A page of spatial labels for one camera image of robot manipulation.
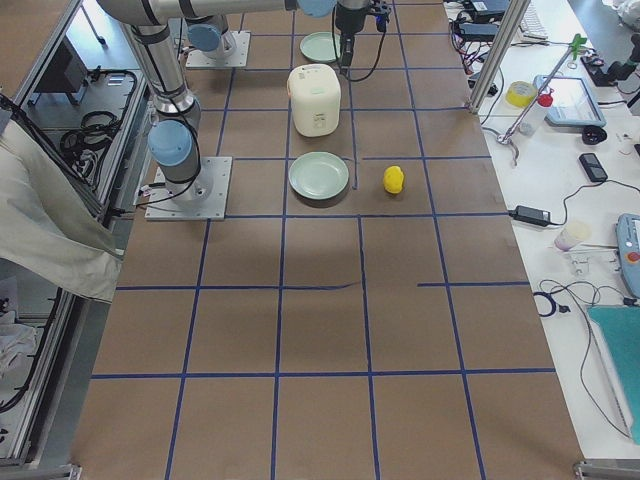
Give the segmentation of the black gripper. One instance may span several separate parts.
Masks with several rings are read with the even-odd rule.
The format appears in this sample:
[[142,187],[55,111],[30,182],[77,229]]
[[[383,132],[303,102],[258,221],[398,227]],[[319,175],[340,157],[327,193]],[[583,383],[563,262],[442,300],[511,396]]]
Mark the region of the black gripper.
[[390,6],[382,0],[338,0],[336,3],[334,24],[341,32],[339,43],[339,73],[347,75],[350,71],[354,36],[364,29],[366,18],[375,18],[376,30],[387,31]]

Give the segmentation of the green plate beside arm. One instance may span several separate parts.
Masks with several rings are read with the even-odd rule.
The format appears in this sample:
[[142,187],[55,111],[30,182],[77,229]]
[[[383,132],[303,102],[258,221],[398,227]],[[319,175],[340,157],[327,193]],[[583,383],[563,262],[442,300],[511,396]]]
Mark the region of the green plate beside arm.
[[328,31],[311,33],[301,40],[300,51],[311,62],[334,63],[340,51],[340,36]]
[[310,200],[328,200],[349,183],[349,170],[341,157],[329,152],[309,152],[289,167],[288,182],[295,193]]

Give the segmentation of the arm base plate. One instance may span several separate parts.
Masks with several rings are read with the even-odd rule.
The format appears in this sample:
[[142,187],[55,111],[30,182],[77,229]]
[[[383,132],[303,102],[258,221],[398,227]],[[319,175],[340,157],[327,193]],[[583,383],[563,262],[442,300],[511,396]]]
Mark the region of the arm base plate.
[[199,175],[192,184],[165,180],[160,167],[155,182],[163,186],[151,191],[145,219],[148,221],[200,221],[225,219],[232,170],[231,157],[202,157]]
[[188,34],[191,51],[186,60],[188,69],[230,69],[247,65],[250,31],[196,29]]

